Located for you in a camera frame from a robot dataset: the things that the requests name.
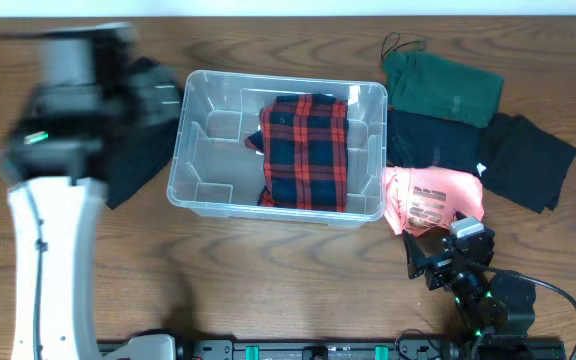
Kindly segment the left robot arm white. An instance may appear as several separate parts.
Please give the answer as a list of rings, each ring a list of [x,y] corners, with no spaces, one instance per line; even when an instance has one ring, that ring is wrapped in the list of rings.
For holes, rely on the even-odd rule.
[[[96,226],[171,160],[182,88],[136,57],[133,27],[38,34],[42,78],[8,138],[16,359],[173,359],[169,335],[103,349],[94,325]]]

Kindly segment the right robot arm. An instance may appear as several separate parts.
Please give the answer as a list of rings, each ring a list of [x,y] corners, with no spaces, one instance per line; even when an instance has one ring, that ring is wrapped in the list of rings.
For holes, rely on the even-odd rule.
[[[485,276],[494,255],[494,232],[487,227],[454,232],[440,240],[443,251],[427,256],[417,238],[402,233],[408,277],[425,277],[429,290],[452,293],[468,333],[461,345],[442,348],[444,359],[530,359],[527,332],[535,321],[535,286],[495,273]]]

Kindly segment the red plaid garment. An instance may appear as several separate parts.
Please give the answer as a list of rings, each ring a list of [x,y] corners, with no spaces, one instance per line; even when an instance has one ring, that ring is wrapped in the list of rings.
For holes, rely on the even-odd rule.
[[[344,212],[348,193],[348,103],[324,94],[284,95],[259,114],[245,146],[264,156],[265,207]]]

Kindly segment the clear plastic storage bin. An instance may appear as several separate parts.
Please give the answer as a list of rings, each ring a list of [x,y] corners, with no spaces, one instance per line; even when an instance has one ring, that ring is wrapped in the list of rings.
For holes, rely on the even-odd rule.
[[[343,212],[258,205],[262,153],[245,146],[276,97],[321,93],[347,101],[348,204]],[[206,217],[243,217],[360,227],[385,208],[387,91],[376,82],[197,70],[186,79],[168,200]]]

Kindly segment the large black garment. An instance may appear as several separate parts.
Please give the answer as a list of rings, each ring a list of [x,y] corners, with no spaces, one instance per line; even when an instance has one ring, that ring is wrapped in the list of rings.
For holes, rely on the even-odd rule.
[[[111,209],[129,200],[171,160],[184,96],[175,73],[147,57],[128,66],[127,85],[131,129],[107,162],[106,205]]]

